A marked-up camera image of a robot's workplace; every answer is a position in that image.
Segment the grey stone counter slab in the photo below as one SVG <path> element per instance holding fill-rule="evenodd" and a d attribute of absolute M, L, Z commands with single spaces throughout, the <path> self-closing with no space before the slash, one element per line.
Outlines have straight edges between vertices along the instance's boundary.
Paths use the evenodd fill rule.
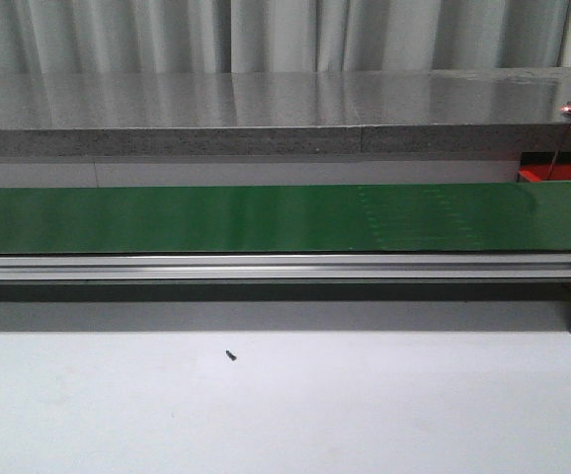
<path fill-rule="evenodd" d="M 571 151 L 571 67 L 0 75 L 0 157 Z"/>

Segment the red plastic bin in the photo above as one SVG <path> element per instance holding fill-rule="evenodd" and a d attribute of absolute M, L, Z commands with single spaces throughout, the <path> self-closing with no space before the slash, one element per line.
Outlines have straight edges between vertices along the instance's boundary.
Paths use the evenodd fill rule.
<path fill-rule="evenodd" d="M 521 155 L 518 180 L 521 182 L 571 181 L 571 152 L 560 152 L 551 165 L 549 152 L 525 152 Z"/>

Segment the green conveyor belt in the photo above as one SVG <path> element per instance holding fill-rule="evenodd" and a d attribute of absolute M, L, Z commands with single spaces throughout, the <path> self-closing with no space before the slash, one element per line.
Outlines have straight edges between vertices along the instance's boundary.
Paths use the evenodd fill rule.
<path fill-rule="evenodd" d="M 571 252 L 571 182 L 0 189 L 0 255 Z"/>

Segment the grey pleated curtain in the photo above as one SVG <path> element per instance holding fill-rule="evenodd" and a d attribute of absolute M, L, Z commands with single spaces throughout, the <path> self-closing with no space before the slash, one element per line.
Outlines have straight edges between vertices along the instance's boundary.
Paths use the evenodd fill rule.
<path fill-rule="evenodd" d="M 552 67 L 565 1 L 0 1 L 0 74 Z"/>

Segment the aluminium conveyor side rail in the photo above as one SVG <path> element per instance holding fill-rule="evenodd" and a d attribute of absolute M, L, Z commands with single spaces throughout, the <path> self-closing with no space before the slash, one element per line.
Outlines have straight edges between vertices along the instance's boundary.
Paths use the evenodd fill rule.
<path fill-rule="evenodd" d="M 0 281 L 571 279 L 571 254 L 0 257 Z"/>

